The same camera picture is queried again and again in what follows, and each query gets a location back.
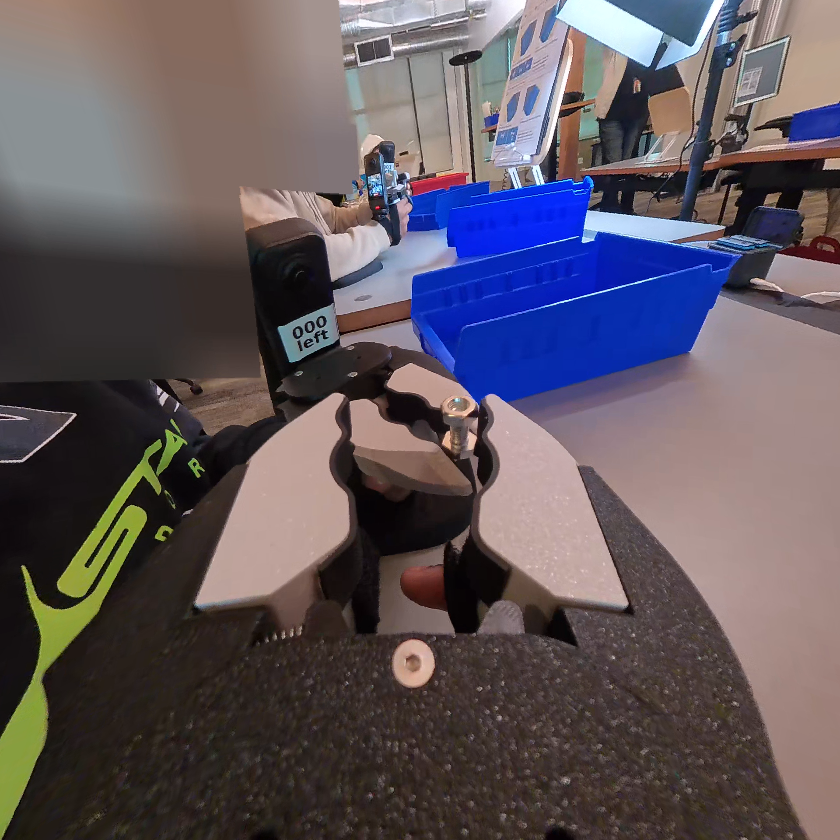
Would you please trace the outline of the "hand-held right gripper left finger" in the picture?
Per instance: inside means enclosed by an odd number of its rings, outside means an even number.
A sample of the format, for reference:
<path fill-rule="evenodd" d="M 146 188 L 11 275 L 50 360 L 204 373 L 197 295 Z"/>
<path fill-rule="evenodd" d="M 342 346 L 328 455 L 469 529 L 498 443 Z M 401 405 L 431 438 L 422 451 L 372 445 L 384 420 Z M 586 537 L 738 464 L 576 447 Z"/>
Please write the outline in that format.
<path fill-rule="evenodd" d="M 350 438 L 350 401 L 332 394 L 249 458 L 193 600 L 202 616 L 256 609 L 289 632 L 332 602 L 375 631 L 379 560 L 350 488 Z"/>

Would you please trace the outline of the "person's left forearm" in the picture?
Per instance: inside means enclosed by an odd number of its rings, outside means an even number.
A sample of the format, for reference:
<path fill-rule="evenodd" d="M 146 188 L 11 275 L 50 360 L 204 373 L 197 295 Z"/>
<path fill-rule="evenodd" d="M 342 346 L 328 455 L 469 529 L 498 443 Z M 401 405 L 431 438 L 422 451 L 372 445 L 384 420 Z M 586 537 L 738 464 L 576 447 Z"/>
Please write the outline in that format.
<path fill-rule="evenodd" d="M 194 455 L 205 468 L 208 480 L 216 485 L 235 467 L 246 464 L 259 448 L 287 425 L 283 416 L 262 418 L 248 426 L 230 425 L 219 432 L 200 436 Z"/>

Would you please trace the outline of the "black floor lamp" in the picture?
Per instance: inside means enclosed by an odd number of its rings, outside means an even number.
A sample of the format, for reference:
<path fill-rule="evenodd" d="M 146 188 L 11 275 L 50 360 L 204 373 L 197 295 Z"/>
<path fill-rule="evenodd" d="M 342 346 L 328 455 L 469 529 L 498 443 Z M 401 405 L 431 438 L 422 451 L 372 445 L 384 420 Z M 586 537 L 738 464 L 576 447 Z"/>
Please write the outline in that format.
<path fill-rule="evenodd" d="M 474 139 L 474 120 L 471 101 L 470 68 L 482 57 L 480 49 L 470 49 L 451 57 L 448 61 L 453 68 L 462 69 L 462 76 L 465 90 L 465 124 L 467 127 L 468 148 L 469 148 L 469 172 L 471 181 L 477 183 L 476 173 L 476 149 Z"/>

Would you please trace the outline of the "long wooden desk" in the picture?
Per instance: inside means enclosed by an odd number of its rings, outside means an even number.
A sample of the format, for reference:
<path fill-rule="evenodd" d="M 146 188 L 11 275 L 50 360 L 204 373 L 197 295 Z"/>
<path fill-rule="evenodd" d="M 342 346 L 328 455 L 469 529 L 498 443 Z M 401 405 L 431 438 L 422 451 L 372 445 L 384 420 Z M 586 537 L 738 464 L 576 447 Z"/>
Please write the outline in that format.
<path fill-rule="evenodd" d="M 778 143 L 721 154 L 703 166 L 700 189 L 712 185 L 719 172 L 731 172 L 731 182 L 741 186 L 737 213 L 726 234 L 740 234 L 755 207 L 765 204 L 768 196 L 779 194 L 778 207 L 798 209 L 805 192 L 839 187 L 838 169 L 827 169 L 829 161 L 839 158 L 839 139 Z M 632 159 L 583 169 L 597 187 L 609 181 L 634 193 L 656 193 L 662 187 L 682 192 L 687 197 L 689 163 L 687 155 L 672 159 L 645 161 Z"/>

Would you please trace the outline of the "black and blue device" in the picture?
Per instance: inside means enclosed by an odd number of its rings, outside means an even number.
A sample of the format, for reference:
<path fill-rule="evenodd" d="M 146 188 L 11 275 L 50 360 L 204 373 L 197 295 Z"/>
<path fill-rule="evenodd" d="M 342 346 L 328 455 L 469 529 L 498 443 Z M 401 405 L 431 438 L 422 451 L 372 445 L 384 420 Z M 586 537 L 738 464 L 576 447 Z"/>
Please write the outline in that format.
<path fill-rule="evenodd" d="M 782 250 L 782 246 L 769 240 L 742 234 L 712 240 L 708 248 L 736 257 L 723 284 L 728 290 L 748 288 L 752 280 L 766 279 L 775 256 Z"/>

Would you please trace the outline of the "blue plastic bin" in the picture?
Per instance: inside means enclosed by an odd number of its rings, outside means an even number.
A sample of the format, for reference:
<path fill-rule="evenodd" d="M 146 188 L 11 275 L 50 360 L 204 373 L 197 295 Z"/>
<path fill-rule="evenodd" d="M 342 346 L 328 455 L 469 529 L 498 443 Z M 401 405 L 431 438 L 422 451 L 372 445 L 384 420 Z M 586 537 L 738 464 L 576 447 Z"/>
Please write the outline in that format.
<path fill-rule="evenodd" d="M 599 233 L 415 275 L 424 351 L 478 402 L 512 402 L 690 352 L 737 257 Z"/>
<path fill-rule="evenodd" d="M 830 140 L 840 135 L 839 101 L 795 113 L 791 118 L 789 141 L 802 143 L 808 141 Z"/>
<path fill-rule="evenodd" d="M 415 194 L 407 230 L 425 232 L 446 228 L 453 208 L 470 205 L 489 192 L 490 182 L 478 182 Z"/>
<path fill-rule="evenodd" d="M 447 245 L 464 259 L 581 238 L 592 189 L 586 176 L 478 197 L 450 210 Z"/>

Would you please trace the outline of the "silver hex bolt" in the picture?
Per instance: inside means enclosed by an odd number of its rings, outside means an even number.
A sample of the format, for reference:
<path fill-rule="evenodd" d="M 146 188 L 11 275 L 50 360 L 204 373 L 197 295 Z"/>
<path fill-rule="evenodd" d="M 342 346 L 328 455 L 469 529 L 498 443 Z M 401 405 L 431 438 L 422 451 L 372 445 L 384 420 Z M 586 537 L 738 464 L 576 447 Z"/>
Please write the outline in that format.
<path fill-rule="evenodd" d="M 460 461 L 472 456 L 476 446 L 474 417 L 449 418 L 447 431 L 442 440 L 442 448 L 453 461 Z"/>

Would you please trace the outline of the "dark blue bag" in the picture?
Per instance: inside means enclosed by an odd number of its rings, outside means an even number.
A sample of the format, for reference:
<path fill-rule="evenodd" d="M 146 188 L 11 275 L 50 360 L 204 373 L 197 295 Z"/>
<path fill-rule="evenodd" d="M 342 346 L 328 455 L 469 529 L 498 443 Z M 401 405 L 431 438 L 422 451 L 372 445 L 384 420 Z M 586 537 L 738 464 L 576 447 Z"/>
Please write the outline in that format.
<path fill-rule="evenodd" d="M 741 235 L 787 249 L 802 241 L 803 224 L 804 216 L 796 209 L 756 206 L 748 216 Z"/>

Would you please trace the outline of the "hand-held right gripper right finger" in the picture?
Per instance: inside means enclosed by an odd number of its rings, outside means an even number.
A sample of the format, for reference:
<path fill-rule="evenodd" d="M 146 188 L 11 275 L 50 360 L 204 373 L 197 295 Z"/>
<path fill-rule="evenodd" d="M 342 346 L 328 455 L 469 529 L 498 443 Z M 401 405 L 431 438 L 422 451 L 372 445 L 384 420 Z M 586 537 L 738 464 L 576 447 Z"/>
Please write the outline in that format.
<path fill-rule="evenodd" d="M 570 609 L 627 613 L 631 603 L 573 456 L 497 395 L 489 440 L 497 457 L 477 462 L 468 537 L 444 562 L 449 620 L 478 631 L 502 602 L 524 631 L 543 634 Z"/>

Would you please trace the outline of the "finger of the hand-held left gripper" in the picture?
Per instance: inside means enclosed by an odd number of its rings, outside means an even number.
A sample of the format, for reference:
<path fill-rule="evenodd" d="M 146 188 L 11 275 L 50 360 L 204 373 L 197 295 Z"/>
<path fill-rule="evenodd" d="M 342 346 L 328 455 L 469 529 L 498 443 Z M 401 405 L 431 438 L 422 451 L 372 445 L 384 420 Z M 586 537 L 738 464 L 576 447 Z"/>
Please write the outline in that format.
<path fill-rule="evenodd" d="M 441 417 L 440 405 L 446 397 L 456 395 L 471 397 L 479 407 L 472 456 L 479 463 L 493 463 L 497 452 L 489 440 L 494 422 L 489 398 L 478 402 L 461 384 L 423 366 L 405 364 L 390 373 L 384 383 L 385 416 L 407 425 L 420 438 L 436 440 L 442 447 L 447 425 Z"/>
<path fill-rule="evenodd" d="M 472 495 L 472 482 L 438 441 L 417 437 L 410 427 L 385 419 L 372 401 L 351 401 L 349 408 L 353 456 L 363 476 L 435 496 Z"/>

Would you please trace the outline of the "roll-up banner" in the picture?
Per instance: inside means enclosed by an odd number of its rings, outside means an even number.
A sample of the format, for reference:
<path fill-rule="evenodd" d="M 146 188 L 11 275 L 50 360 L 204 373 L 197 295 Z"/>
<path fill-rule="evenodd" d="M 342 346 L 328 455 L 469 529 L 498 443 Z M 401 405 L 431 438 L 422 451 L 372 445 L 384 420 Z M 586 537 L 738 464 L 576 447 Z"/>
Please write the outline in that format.
<path fill-rule="evenodd" d="M 555 140 L 573 57 L 563 6 L 528 1 L 524 7 L 490 157 L 498 169 L 540 165 Z"/>

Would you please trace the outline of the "red plastic bin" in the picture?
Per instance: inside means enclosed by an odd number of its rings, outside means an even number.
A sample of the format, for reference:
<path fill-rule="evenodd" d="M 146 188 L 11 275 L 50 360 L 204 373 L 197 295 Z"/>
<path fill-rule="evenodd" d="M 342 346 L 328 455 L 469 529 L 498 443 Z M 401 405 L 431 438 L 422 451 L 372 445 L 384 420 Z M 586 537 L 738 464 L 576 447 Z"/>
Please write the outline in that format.
<path fill-rule="evenodd" d="M 409 182 L 414 196 L 434 193 L 437 191 L 447 191 L 456 186 L 466 186 L 468 183 L 468 174 L 466 172 L 452 172 L 443 175 L 424 175 L 423 177 L 417 177 L 416 179 L 413 178 Z"/>

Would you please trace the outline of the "wooden chair back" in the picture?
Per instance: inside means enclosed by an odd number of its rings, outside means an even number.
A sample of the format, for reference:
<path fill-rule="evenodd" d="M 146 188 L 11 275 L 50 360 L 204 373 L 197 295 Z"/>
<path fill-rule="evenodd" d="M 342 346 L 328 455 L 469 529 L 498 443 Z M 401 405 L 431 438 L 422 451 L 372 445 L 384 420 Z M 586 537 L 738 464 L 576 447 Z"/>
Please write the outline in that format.
<path fill-rule="evenodd" d="M 687 87 L 660 92 L 648 100 L 650 128 L 660 137 L 691 132 L 694 126 L 692 97 Z"/>

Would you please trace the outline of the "studio light on stand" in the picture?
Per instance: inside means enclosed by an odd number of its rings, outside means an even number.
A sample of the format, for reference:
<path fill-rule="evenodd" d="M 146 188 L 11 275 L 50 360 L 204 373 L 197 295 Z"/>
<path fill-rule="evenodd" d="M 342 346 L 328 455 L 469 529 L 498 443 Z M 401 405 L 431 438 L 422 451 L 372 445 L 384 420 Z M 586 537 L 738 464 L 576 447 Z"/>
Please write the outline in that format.
<path fill-rule="evenodd" d="M 679 219 L 692 220 L 700 180 L 711 155 L 711 129 L 725 69 L 732 66 L 741 41 L 732 33 L 759 15 L 759 6 L 739 12 L 741 1 L 568 1 L 558 17 L 605 47 L 658 70 L 714 45 L 695 141 L 691 146 Z"/>

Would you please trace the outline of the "black printed shirt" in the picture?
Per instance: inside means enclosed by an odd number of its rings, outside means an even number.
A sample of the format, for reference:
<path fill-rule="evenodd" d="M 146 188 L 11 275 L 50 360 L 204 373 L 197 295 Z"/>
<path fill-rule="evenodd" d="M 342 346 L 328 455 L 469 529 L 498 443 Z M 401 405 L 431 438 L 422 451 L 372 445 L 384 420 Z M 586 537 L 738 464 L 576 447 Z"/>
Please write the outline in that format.
<path fill-rule="evenodd" d="M 1 385 L 1 820 L 44 748 L 48 669 L 215 485 L 152 381 Z"/>

